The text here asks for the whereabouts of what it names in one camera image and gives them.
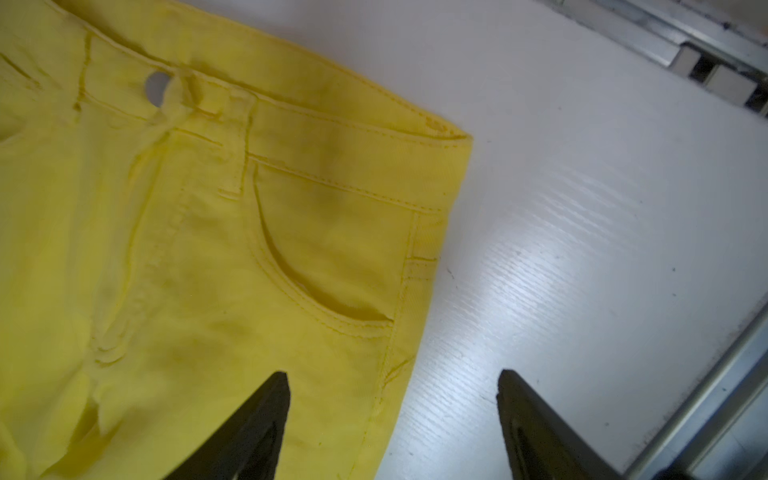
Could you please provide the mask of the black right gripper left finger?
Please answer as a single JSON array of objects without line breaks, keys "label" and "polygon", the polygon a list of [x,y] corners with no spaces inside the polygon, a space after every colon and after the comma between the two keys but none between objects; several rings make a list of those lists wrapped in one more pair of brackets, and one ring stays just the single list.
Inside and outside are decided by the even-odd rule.
[{"label": "black right gripper left finger", "polygon": [[166,479],[274,479],[290,401],[287,374],[273,373]]}]

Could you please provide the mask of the yellow trousers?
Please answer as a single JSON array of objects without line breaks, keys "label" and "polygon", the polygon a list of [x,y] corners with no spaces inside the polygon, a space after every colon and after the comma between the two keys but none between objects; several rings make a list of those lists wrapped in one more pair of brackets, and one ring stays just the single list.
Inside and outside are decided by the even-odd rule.
[{"label": "yellow trousers", "polygon": [[275,372],[277,479],[372,479],[459,127],[177,1],[1,5],[1,475],[165,479]]}]

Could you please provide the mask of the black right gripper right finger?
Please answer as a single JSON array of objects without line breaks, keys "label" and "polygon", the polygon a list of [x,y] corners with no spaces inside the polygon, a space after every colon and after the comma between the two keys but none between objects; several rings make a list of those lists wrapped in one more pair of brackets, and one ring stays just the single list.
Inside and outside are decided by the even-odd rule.
[{"label": "black right gripper right finger", "polygon": [[513,478],[621,477],[516,371],[500,373],[497,406]]}]

